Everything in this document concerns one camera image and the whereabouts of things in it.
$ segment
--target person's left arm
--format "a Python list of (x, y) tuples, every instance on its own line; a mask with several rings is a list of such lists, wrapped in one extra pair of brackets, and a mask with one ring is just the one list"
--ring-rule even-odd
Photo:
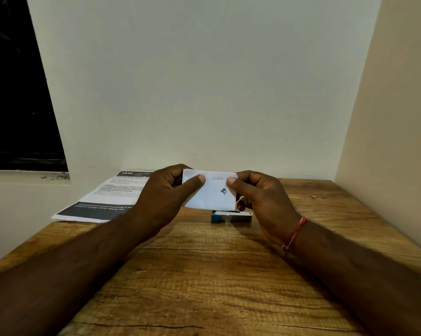
[(154, 237), (205, 182), (185, 165), (154, 172), (128, 213), (0, 273), (0, 335), (56, 335), (138, 244)]

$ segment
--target hand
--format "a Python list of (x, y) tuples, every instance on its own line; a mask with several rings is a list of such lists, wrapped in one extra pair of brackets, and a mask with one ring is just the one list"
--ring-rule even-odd
[(153, 172), (131, 210), (138, 220), (153, 227), (152, 236), (173, 220), (185, 200), (206, 181), (200, 174), (181, 185), (185, 168), (189, 167), (178, 164)]
[(237, 175), (238, 179), (227, 179), (227, 186), (237, 192), (237, 197), (244, 196), (237, 204), (238, 209), (253, 209), (265, 237), (282, 245), (301, 219), (282, 184), (277, 178), (259, 172), (243, 171)]

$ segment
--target white paper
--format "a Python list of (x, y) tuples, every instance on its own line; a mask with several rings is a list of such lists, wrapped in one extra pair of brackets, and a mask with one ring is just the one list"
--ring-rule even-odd
[(235, 209), (236, 192), (226, 186), (226, 180), (229, 177), (238, 178), (236, 173), (185, 169), (183, 171), (183, 183), (198, 174), (204, 175), (206, 182), (185, 201), (183, 206), (218, 211)]
[(106, 223), (134, 206), (151, 173), (121, 171), (75, 204), (55, 214), (52, 219)]

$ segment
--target person's left hand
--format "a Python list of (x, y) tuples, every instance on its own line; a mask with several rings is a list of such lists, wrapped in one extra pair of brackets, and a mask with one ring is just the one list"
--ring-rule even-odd
[(173, 220), (185, 200), (206, 181), (200, 174), (181, 185), (185, 168), (190, 167), (178, 164), (153, 172), (131, 210), (138, 221), (152, 226), (154, 234)]

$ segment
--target wooden tabletop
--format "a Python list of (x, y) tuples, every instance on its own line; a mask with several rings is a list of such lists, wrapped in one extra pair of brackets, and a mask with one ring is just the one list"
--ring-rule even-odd
[[(328, 180), (281, 180), (316, 223), (421, 272), (421, 249)], [(0, 260), (0, 271), (95, 225), (55, 222)], [(181, 209), (137, 247), (61, 335), (367, 335), (327, 288), (251, 225)]]

